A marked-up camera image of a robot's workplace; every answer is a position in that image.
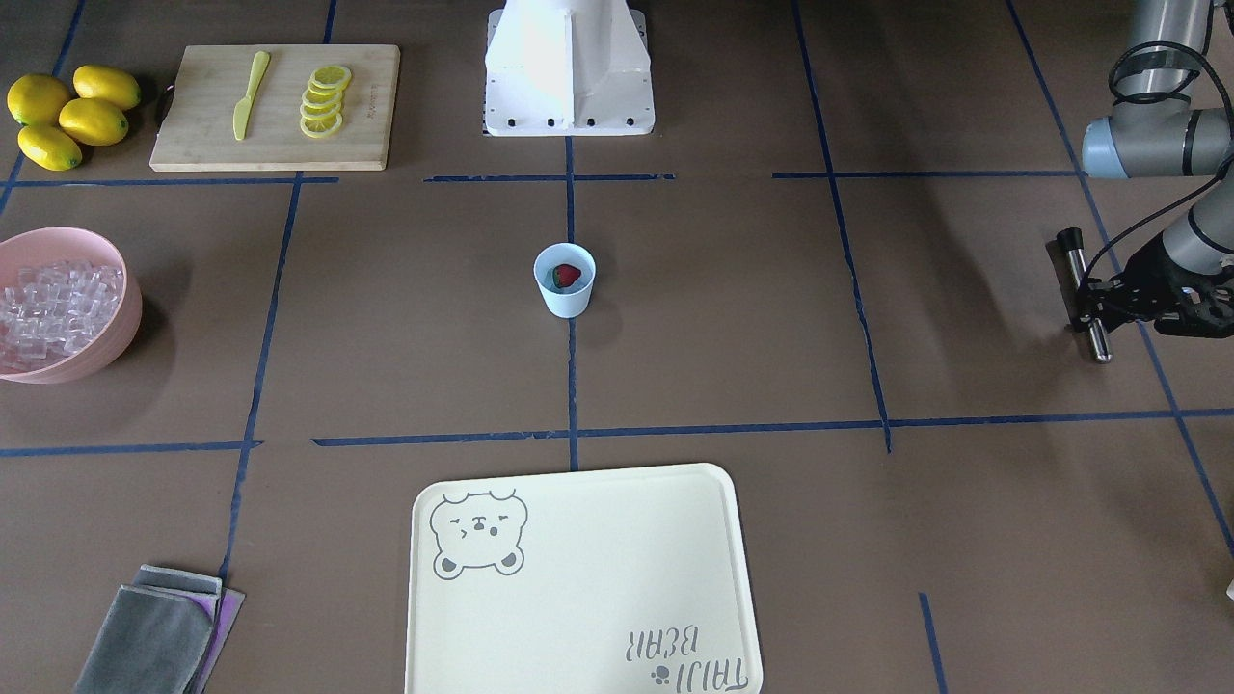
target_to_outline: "cable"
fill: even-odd
[[[1230,31],[1234,32],[1234,15],[1232,15],[1232,10],[1230,10],[1229,5],[1225,6],[1225,17],[1227,17],[1228,21],[1230,21]],[[1222,109],[1225,112],[1225,125],[1229,127],[1230,142],[1234,143],[1234,104],[1230,102],[1230,95],[1225,90],[1225,84],[1222,83],[1222,79],[1217,75],[1217,70],[1213,69],[1213,65],[1208,62],[1207,58],[1204,58],[1203,53],[1196,51],[1195,48],[1192,48],[1190,46],[1185,46],[1182,43],[1176,43],[1174,41],[1148,41],[1145,43],[1140,43],[1139,46],[1133,46],[1125,53],[1123,53],[1118,58],[1118,61],[1114,62],[1114,65],[1109,69],[1109,77],[1107,78],[1107,83],[1109,85],[1109,91],[1119,101],[1130,101],[1133,104],[1156,104],[1156,102],[1164,101],[1166,99],[1177,98],[1178,94],[1183,89],[1186,89],[1196,79],[1196,77],[1198,77],[1198,73],[1196,73],[1195,70],[1188,70],[1188,75],[1180,82],[1178,86],[1176,86],[1176,88],[1174,88],[1174,89],[1171,89],[1170,91],[1166,91],[1166,93],[1127,95],[1127,94],[1123,94],[1123,93],[1118,91],[1118,85],[1117,85],[1117,79],[1116,78],[1117,78],[1117,74],[1118,74],[1118,69],[1123,67],[1123,63],[1125,63],[1132,56],[1139,53],[1140,51],[1144,51],[1145,48],[1157,48],[1157,47],[1170,48],[1170,49],[1174,49],[1174,51],[1178,51],[1180,53],[1183,53],[1185,56],[1187,56],[1191,59],[1196,61],[1196,63],[1199,64],[1201,69],[1204,70],[1204,73],[1208,75],[1208,78],[1211,80],[1213,80],[1213,86],[1217,88],[1217,94],[1222,99]],[[1157,219],[1157,217],[1160,217],[1160,216],[1162,216],[1165,214],[1169,214],[1170,211],[1175,210],[1180,205],[1183,205],[1183,204],[1186,204],[1186,203],[1196,199],[1197,196],[1204,194],[1206,191],[1208,191],[1209,188],[1217,185],[1218,183],[1220,183],[1225,178],[1225,175],[1230,170],[1230,165],[1232,164],[1234,164],[1234,152],[1232,152],[1230,154],[1228,154],[1225,157],[1225,159],[1222,161],[1222,163],[1217,167],[1217,172],[1213,174],[1213,178],[1211,180],[1208,180],[1207,183],[1204,183],[1203,185],[1201,185],[1196,190],[1192,190],[1187,195],[1183,195],[1178,200],[1175,200],[1174,203],[1166,205],[1165,207],[1161,207],[1160,210],[1153,212],[1151,215],[1144,217],[1143,220],[1133,224],[1132,226],[1127,227],[1120,233],[1118,233],[1117,236],[1114,236],[1113,238],[1111,238],[1104,246],[1101,247],[1099,251],[1097,251],[1097,254],[1095,254],[1092,257],[1092,261],[1088,263],[1088,267],[1083,272],[1083,277],[1080,278],[1080,286],[1077,288],[1077,293],[1082,293],[1082,291],[1086,290],[1086,288],[1088,286],[1088,282],[1091,279],[1091,275],[1092,275],[1092,268],[1097,264],[1097,261],[1102,256],[1104,256],[1107,252],[1109,252],[1111,248],[1114,247],[1116,243],[1118,243],[1119,241],[1127,238],[1128,236],[1130,236],[1132,232],[1134,232],[1135,230],[1140,228],[1141,226],[1151,222],[1153,220],[1155,220],[1155,219]],[[1111,304],[1111,306],[1113,309],[1118,310],[1118,311],[1122,311],[1122,312],[1127,314],[1128,316],[1134,316],[1137,320],[1146,320],[1144,316],[1140,316],[1140,315],[1135,314],[1134,311],[1129,311],[1127,309],[1123,309],[1122,306],[1117,306],[1117,305],[1113,305],[1113,304]]]

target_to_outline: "white tray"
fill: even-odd
[[[407,694],[761,688],[721,468],[442,482],[416,499]]]

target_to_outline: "wooden cutting board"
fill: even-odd
[[[237,142],[232,111],[258,51],[270,53],[248,133]],[[312,72],[347,65],[343,127],[313,140],[300,132],[300,98]],[[175,78],[151,168],[157,172],[381,170],[399,83],[399,47],[364,44],[189,46]]]

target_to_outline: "whole lemon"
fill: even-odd
[[[73,89],[83,99],[111,101],[121,111],[142,102],[142,89],[133,75],[109,65],[81,65],[73,73]]]
[[[128,119],[110,101],[74,99],[60,109],[60,127],[81,144],[115,144],[128,135]]]
[[[9,112],[21,125],[48,125],[73,95],[49,74],[28,74],[9,88]]]
[[[17,146],[31,162],[53,172],[81,163],[81,148],[53,125],[28,125],[17,133]]]

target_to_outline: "white cup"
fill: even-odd
[[[561,263],[574,265],[582,273],[565,289],[553,285],[553,268]],[[536,257],[532,273],[550,314],[559,319],[573,319],[586,310],[596,279],[596,259],[586,248],[574,243],[554,243]]]

